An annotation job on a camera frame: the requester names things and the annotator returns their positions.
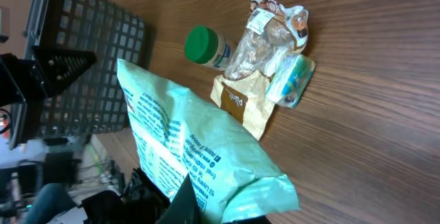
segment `brown paper bag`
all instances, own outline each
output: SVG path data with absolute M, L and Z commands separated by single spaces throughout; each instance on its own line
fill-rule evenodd
M 259 70 L 236 81 L 220 75 L 214 78 L 211 99 L 259 140 L 275 105 L 265 98 L 269 84 Z

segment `green bottle cap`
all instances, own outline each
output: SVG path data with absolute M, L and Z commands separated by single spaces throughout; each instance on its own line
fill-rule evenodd
M 194 63 L 207 63 L 217 52 L 219 37 L 214 30 L 203 25 L 192 29 L 185 42 L 185 56 Z

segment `blue jeans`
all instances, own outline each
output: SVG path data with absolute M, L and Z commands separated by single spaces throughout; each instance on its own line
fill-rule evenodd
M 57 214 L 66 212 L 76 203 L 59 183 L 49 183 L 36 196 L 23 224 L 46 224 Z

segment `basket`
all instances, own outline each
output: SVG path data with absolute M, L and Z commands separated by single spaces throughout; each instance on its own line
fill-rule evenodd
M 154 32 L 142 18 L 110 0 L 32 0 L 24 35 L 25 59 L 32 57 L 31 46 L 42 45 L 93 51 L 98 62 L 60 96 L 14 104 L 12 143 L 119 131 L 127 125 L 117 58 L 146 67 L 140 59 L 151 53 Z

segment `snack package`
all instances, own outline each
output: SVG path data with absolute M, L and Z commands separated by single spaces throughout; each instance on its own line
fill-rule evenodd
M 287 53 L 304 49 L 309 13 L 275 0 L 252 0 L 251 12 L 229 65 L 214 79 L 211 99 L 260 139 L 275 105 L 265 98 L 270 78 Z
M 299 208 L 287 175 L 225 111 L 122 59 L 118 80 L 141 169 L 171 201 L 189 174 L 202 223 Z
M 315 62 L 301 54 L 286 54 L 274 79 L 270 82 L 266 98 L 282 107 L 294 108 L 311 75 Z

